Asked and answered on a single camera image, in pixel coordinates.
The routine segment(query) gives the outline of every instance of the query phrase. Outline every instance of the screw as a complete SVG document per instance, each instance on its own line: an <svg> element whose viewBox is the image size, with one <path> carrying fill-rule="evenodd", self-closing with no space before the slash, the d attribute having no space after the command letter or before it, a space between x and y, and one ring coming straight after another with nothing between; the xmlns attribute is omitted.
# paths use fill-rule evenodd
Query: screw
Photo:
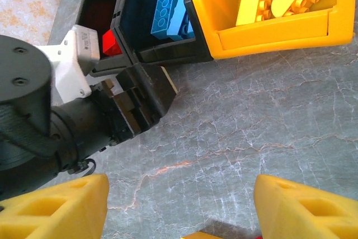
<svg viewBox="0 0 358 239"><path fill-rule="evenodd" d="M28 53L28 51L25 48L21 48L21 47L17 47L13 49L14 53L19 53L19 54L26 54Z"/></svg>
<svg viewBox="0 0 358 239"><path fill-rule="evenodd" d="M29 84L29 80L25 78L14 78L12 84L15 86L25 86Z"/></svg>

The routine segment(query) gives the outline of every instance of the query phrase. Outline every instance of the yellow bin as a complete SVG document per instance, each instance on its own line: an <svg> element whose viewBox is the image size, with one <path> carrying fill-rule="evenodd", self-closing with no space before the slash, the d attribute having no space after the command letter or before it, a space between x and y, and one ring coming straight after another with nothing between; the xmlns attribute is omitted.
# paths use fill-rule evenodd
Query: yellow bin
<svg viewBox="0 0 358 239"><path fill-rule="evenodd" d="M320 0L309 12L235 26L241 0L193 0L214 59L351 42L355 0Z"/></svg>

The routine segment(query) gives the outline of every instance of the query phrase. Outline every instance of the marble floor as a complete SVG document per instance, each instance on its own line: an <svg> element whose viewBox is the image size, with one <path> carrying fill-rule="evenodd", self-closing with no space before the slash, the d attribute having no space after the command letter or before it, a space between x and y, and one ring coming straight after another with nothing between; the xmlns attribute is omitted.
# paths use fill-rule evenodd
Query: marble floor
<svg viewBox="0 0 358 239"><path fill-rule="evenodd" d="M102 237L255 238L259 174L358 199L357 41L169 68L168 114L94 156L110 180Z"/></svg>

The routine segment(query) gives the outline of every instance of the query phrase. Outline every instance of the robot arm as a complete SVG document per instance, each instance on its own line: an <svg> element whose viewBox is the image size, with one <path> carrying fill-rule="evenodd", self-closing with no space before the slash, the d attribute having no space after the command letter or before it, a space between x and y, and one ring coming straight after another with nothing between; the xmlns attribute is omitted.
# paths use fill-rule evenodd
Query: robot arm
<svg viewBox="0 0 358 239"><path fill-rule="evenodd" d="M98 39L83 27L57 46L0 36L0 51L0 200L86 170L90 155L157 124L176 96L157 65L90 77ZM51 85L64 104L51 107Z"/></svg>

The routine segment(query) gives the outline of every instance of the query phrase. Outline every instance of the plastic storage bin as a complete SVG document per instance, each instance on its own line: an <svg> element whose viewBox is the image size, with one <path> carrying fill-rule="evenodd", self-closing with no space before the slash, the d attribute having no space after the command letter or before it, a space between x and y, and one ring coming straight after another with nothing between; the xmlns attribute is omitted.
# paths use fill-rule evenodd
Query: plastic storage bin
<svg viewBox="0 0 358 239"><path fill-rule="evenodd" d="M236 25L240 0L193 0L214 59L349 43L355 0L320 0L310 12Z"/></svg>
<svg viewBox="0 0 358 239"><path fill-rule="evenodd" d="M111 29L132 63L160 65L208 62L210 55L192 0L184 0L195 37L173 41L150 34L157 0L117 0Z"/></svg>
<svg viewBox="0 0 358 239"><path fill-rule="evenodd" d="M76 24L94 29L98 32L100 43L100 64L92 71L93 76L103 76L120 72L130 67L132 62L126 54L108 57L102 52L102 36L111 26L116 0L82 0Z"/></svg>

